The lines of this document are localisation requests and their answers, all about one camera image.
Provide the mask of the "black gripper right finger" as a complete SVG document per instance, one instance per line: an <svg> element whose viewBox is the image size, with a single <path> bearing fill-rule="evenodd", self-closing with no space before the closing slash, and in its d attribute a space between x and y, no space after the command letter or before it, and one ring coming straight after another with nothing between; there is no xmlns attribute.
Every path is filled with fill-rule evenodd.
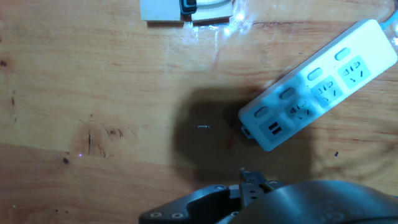
<svg viewBox="0 0 398 224"><path fill-rule="evenodd" d="M278 189L278 188L281 188L284 186L285 186L285 184L278 180L266 180L264 182L265 189Z"/></svg>

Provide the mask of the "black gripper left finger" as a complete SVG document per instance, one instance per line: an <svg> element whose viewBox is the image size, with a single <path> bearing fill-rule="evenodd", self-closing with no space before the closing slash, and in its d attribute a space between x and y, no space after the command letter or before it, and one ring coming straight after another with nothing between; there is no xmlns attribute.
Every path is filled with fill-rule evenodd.
<svg viewBox="0 0 398 224"><path fill-rule="evenodd" d="M243 171L238 185L207 186L142 213L139 224L229 223L244 207L270 191L270 182L260 172Z"/></svg>

